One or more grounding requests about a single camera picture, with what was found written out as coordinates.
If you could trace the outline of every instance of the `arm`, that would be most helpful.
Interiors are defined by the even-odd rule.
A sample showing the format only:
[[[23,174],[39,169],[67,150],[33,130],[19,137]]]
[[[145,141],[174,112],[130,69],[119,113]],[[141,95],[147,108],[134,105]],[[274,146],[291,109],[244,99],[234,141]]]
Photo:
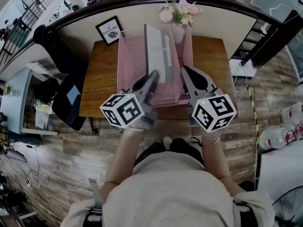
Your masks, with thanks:
[[[222,182],[231,196],[234,196],[240,192],[244,192],[244,190],[230,178],[228,162],[221,146],[221,140],[219,139],[214,145],[211,145],[215,140],[210,138],[215,138],[218,136],[218,133],[218,131],[211,133],[202,132],[205,171]]]
[[[134,162],[142,137],[142,131],[134,131],[130,128],[124,130],[118,150],[107,170],[105,183],[101,188],[101,196],[105,201],[115,187],[133,174]]]

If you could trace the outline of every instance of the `yellow black tape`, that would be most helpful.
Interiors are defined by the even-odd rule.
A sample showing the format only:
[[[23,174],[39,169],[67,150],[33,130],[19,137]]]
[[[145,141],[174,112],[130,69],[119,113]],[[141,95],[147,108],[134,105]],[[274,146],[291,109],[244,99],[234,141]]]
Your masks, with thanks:
[[[255,103],[254,100],[252,99],[252,95],[250,92],[250,88],[248,85],[246,85],[248,94],[250,96],[250,101],[251,101],[251,107],[252,107],[252,111],[254,113],[254,121],[255,121],[255,127],[256,127],[256,146],[257,146],[257,150],[259,149],[259,129],[258,129],[258,120],[257,120],[257,114],[256,114],[256,109],[255,109]]]

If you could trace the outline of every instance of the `picture frame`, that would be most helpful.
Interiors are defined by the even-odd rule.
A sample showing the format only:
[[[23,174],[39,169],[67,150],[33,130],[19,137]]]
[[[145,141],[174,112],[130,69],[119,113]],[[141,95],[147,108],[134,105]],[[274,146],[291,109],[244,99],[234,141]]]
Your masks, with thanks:
[[[106,46],[119,41],[122,27],[119,23],[118,17],[113,16],[102,23],[96,25],[96,29],[101,35]]]

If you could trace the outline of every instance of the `fan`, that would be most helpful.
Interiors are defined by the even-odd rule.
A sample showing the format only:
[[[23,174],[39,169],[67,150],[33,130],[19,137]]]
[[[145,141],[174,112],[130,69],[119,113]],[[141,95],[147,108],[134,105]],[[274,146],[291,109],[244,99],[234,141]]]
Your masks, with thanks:
[[[283,194],[274,202],[275,222],[279,227],[303,226],[303,186]]]

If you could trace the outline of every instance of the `pink mesh desk organizer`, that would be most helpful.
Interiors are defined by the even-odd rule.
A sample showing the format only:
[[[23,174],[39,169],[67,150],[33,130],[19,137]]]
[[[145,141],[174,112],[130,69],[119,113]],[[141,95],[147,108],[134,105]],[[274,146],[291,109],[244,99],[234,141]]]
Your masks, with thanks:
[[[173,41],[171,26],[153,26],[169,36]],[[180,68],[183,65],[193,66],[191,32],[189,26],[184,26],[183,40],[179,44],[172,43],[171,57],[173,67],[173,82],[159,83],[151,100],[155,107],[187,104],[188,100],[180,77]],[[121,31],[118,52],[118,90],[129,89],[132,84],[146,74],[144,28]]]

